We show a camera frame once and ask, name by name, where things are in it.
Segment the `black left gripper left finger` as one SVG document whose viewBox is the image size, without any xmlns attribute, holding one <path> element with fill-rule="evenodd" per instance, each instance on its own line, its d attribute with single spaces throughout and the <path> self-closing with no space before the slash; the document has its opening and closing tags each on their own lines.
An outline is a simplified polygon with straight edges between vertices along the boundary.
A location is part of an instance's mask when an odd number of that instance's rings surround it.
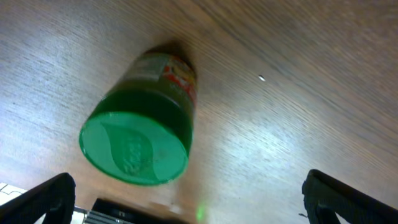
<svg viewBox="0 0 398 224">
<path fill-rule="evenodd" d="M 66 172 L 52 177 L 1 205 L 1 223 L 70 224 L 75 208 L 75 181 Z"/>
</svg>

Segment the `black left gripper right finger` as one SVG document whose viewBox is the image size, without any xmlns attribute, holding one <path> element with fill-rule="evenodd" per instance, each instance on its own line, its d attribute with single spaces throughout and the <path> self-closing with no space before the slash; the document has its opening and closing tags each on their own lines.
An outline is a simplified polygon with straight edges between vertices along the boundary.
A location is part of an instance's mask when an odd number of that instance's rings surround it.
<svg viewBox="0 0 398 224">
<path fill-rule="evenodd" d="M 343 182 L 312 169 L 302 185 L 310 224 L 397 223 L 397 210 Z"/>
</svg>

